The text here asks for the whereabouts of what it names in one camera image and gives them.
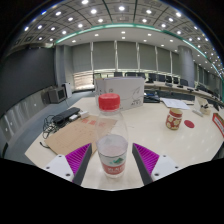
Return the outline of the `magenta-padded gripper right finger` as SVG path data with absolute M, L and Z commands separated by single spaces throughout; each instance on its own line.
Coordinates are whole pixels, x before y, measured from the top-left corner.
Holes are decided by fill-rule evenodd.
M 168 155 L 159 155 L 137 143 L 132 146 L 132 154 L 144 185 L 180 170 L 180 166 Z

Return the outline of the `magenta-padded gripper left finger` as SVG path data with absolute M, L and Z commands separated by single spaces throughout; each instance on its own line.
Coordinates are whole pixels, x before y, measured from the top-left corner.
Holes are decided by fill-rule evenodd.
M 66 156 L 58 154 L 44 167 L 44 170 L 76 185 L 81 185 L 91 155 L 92 144 L 89 143 Z

